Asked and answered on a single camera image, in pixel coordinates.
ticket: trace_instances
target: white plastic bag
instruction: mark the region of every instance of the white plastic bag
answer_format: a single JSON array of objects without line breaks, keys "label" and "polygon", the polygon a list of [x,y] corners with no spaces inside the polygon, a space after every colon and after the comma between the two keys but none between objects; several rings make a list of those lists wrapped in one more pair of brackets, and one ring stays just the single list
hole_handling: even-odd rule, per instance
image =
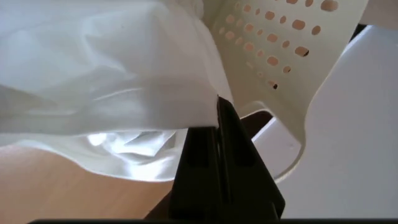
[{"label": "white plastic bag", "polygon": [[174,178],[192,126],[232,101],[201,1],[0,2],[0,146],[133,180]]}]

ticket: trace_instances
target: white cloth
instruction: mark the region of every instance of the white cloth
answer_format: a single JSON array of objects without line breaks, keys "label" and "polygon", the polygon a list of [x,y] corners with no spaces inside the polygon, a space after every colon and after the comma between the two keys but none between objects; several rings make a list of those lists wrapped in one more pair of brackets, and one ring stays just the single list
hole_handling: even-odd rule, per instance
[{"label": "white cloth", "polygon": [[172,180],[186,128],[232,101],[201,0],[0,2],[0,146]]}]

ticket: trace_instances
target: wooden floor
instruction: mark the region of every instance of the wooden floor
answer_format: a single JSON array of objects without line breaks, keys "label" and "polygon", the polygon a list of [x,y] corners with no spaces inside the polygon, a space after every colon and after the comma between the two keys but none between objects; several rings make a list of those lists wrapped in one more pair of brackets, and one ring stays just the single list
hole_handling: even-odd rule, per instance
[{"label": "wooden floor", "polygon": [[0,147],[0,223],[37,218],[143,218],[171,189],[89,173],[37,149]]}]

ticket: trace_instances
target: white wall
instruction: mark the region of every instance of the white wall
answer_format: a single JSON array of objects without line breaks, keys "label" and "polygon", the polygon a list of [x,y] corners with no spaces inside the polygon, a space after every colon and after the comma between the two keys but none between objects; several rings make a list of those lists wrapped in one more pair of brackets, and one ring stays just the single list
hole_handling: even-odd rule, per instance
[{"label": "white wall", "polygon": [[[279,184],[284,218],[398,217],[398,31],[368,27],[307,113],[307,146]],[[277,121],[255,145],[276,174],[299,147]]]}]

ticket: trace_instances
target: white plastic basket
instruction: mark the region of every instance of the white plastic basket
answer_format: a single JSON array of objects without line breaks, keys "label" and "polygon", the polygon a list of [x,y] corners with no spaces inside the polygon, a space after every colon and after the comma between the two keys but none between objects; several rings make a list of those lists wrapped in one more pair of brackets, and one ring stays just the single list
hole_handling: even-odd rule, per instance
[{"label": "white plastic basket", "polygon": [[205,0],[240,117],[269,110],[305,148],[304,121],[368,0]]}]

